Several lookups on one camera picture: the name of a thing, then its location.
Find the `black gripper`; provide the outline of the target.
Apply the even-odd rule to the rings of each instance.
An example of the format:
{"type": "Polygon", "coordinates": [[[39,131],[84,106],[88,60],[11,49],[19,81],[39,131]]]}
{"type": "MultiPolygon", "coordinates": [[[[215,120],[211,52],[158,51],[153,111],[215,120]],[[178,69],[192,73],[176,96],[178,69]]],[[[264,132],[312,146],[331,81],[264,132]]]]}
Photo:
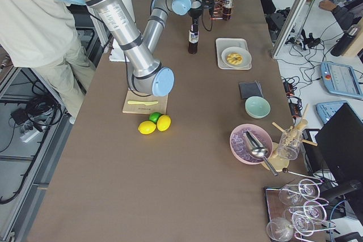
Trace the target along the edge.
{"type": "Polygon", "coordinates": [[[214,0],[197,0],[193,2],[193,5],[196,7],[192,7],[188,14],[192,18],[191,31],[199,30],[199,17],[203,17],[204,10],[208,9],[210,15],[210,28],[208,29],[204,21],[202,20],[203,27],[206,31],[211,31],[213,29],[213,14],[214,14],[214,0]]]}

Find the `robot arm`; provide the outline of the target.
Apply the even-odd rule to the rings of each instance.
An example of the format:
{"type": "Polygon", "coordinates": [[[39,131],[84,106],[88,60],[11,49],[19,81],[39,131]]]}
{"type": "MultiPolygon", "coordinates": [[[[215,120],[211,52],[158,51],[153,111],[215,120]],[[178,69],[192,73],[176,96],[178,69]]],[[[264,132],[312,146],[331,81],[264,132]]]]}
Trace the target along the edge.
{"type": "Polygon", "coordinates": [[[153,0],[151,15],[143,33],[139,31],[122,0],[60,0],[96,10],[129,60],[133,72],[127,77],[130,89],[154,96],[166,96],[174,85],[173,71],[153,57],[169,13],[185,15],[199,0],[153,0]]]}

